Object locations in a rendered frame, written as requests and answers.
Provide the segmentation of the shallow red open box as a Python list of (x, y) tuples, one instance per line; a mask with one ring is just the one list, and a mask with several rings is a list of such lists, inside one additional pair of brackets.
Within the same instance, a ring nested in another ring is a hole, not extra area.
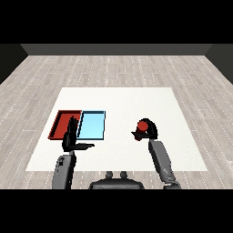
[(73, 117), (79, 121), (81, 113), (81, 110), (59, 110), (51, 127), (48, 139), (62, 140), (64, 138), (65, 132), (67, 131), (70, 118)]

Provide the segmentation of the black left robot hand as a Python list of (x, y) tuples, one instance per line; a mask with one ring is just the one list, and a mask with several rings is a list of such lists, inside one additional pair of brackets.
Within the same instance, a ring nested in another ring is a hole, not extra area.
[(71, 152), (74, 150), (87, 150), (88, 148), (94, 146), (94, 144), (76, 142), (77, 123), (78, 121), (73, 116), (71, 116), (62, 142), (62, 148), (65, 152)]

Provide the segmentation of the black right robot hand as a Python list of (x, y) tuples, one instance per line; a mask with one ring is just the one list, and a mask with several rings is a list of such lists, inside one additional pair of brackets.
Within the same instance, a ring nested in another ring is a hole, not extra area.
[(138, 134), (136, 131), (133, 132), (133, 136), (135, 137), (135, 140), (140, 141), (143, 138), (157, 140), (158, 132), (157, 132), (156, 124), (148, 118), (143, 118), (140, 119), (139, 121), (145, 121), (148, 125), (148, 128), (144, 134)]

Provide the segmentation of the small red can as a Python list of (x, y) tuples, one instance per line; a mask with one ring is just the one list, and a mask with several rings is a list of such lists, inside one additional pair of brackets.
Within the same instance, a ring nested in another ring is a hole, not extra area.
[(148, 125), (145, 121), (139, 121), (137, 123), (137, 129), (136, 132), (138, 134), (144, 134), (147, 131)]

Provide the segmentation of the dark grey robot body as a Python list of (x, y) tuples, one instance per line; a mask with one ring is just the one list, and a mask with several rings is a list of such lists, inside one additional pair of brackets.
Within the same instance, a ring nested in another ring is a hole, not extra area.
[(120, 178), (113, 178), (113, 172), (107, 171), (106, 177), (92, 182), (89, 189), (144, 189), (141, 182), (129, 179), (126, 171), (120, 172)]

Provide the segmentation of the shallow light blue open box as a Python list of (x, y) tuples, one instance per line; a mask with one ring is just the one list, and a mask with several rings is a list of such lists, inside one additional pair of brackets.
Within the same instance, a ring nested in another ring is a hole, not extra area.
[(85, 110), (80, 118), (77, 140), (103, 140), (106, 112), (103, 110)]

